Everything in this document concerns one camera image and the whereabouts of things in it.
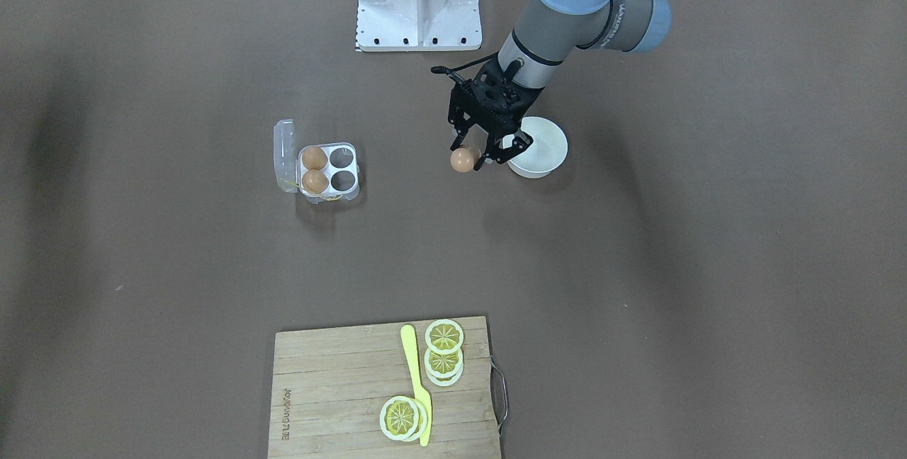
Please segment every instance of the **plastic egg holder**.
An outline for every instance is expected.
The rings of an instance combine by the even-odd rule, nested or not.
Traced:
[[[308,171],[302,164],[302,153],[309,147],[324,150],[327,155],[327,164],[320,169],[327,177],[327,188],[320,194],[302,188],[302,175]],[[274,126],[274,175],[282,191],[299,191],[312,204],[353,200],[359,195],[359,159],[353,144],[335,142],[296,149],[293,142],[293,121],[289,119],[281,120]]]

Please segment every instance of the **yellow knife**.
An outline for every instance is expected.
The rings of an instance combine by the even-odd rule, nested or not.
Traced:
[[[425,406],[425,413],[428,413],[428,424],[425,424],[425,432],[419,436],[419,445],[428,445],[428,436],[432,433],[432,396],[422,387],[422,376],[419,375],[419,346],[415,343],[415,329],[411,324],[405,324],[400,329],[400,340],[402,340],[402,351],[406,353],[406,365],[409,366],[409,376],[412,378],[412,394],[415,400]]]

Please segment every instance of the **bamboo board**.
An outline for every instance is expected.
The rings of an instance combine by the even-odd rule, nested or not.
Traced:
[[[422,385],[434,407],[431,440],[387,439],[378,424],[385,401],[412,397],[400,342],[407,323],[367,324],[276,334],[271,383],[269,459],[501,459],[490,391],[490,347],[484,317],[456,318],[463,327],[463,375],[451,387],[428,381],[424,333],[415,321]]]

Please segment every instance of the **brown egg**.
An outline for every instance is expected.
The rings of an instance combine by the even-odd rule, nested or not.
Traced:
[[[308,146],[302,152],[302,166],[306,169],[315,169],[320,171],[327,165],[327,155],[324,150],[318,146]]]
[[[472,171],[479,156],[478,149],[476,148],[454,149],[451,153],[451,166],[454,171],[457,172]]]
[[[302,175],[302,188],[308,193],[320,195],[327,190],[327,176],[321,171],[307,171]]]

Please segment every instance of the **lime slice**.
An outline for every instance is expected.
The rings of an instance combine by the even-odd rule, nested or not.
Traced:
[[[438,387],[450,387],[450,385],[456,383],[460,379],[460,376],[463,375],[463,368],[461,366],[460,369],[456,371],[456,374],[454,374],[452,378],[448,379],[435,378],[433,375],[428,374],[428,372],[426,372],[425,375],[428,376],[428,381],[431,381],[435,385],[438,385]]]
[[[450,319],[438,319],[425,329],[425,345],[438,355],[453,353],[463,345],[463,329]]]
[[[428,410],[425,409],[425,405],[415,399],[412,399],[412,401],[415,403],[415,406],[419,408],[419,429],[412,433],[412,436],[403,440],[405,442],[414,442],[421,438],[422,433],[425,432],[425,427],[428,426]]]
[[[453,378],[457,370],[463,369],[463,350],[438,355],[431,349],[425,349],[425,372],[438,379]]]
[[[402,441],[412,436],[419,426],[419,410],[409,397],[396,395],[381,408],[381,432],[389,439]]]

